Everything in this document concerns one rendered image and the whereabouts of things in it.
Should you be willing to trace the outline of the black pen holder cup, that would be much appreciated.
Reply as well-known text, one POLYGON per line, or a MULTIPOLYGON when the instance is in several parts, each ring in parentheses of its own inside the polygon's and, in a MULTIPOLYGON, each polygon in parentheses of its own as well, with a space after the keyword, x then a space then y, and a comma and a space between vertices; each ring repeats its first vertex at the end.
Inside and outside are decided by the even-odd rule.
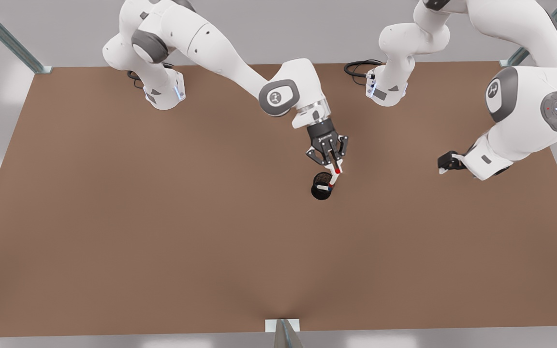
POLYGON ((312 196, 317 200, 327 200, 333 190, 331 180, 332 176, 330 173, 320 172, 316 174, 311 187, 312 196))

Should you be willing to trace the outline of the white pen with red tip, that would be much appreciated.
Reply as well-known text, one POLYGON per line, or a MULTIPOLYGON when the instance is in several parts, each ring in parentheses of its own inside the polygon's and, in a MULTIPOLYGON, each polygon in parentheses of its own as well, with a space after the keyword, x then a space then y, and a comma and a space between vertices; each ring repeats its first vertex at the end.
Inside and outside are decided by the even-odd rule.
POLYGON ((329 171, 316 174, 312 187, 318 191, 332 192, 339 175, 342 173, 342 168, 340 164, 335 166, 332 163, 328 163, 324 167, 329 171))

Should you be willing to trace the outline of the silver frame post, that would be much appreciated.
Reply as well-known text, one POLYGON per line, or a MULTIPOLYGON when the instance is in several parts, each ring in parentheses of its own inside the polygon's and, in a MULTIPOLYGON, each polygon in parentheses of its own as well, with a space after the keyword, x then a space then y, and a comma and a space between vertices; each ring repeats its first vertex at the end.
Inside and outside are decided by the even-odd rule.
POLYGON ((273 348, 304 348, 298 336, 300 319, 266 319, 265 332, 274 333, 273 348))
POLYGON ((495 37, 524 47, 536 66, 557 67, 557 21, 536 0, 503 0, 495 37))
POLYGON ((25 66, 35 74, 52 72, 51 66, 44 66, 29 52, 0 22, 0 42, 2 42, 25 66))

